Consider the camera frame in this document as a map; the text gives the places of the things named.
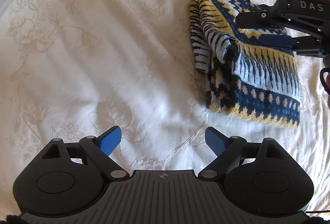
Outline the person right hand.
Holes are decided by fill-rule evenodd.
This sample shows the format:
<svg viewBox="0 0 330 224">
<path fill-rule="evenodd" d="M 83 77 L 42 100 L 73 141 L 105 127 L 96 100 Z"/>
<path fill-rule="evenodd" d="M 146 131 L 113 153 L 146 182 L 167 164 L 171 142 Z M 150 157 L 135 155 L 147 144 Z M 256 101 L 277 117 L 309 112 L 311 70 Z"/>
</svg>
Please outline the person right hand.
<svg viewBox="0 0 330 224">
<path fill-rule="evenodd" d="M 324 77 L 324 81 L 325 81 L 325 85 L 326 85 L 326 92 L 328 93 L 328 108 L 330 109 L 330 74 L 329 72 L 326 72 L 326 74 L 323 76 Z"/>
</svg>

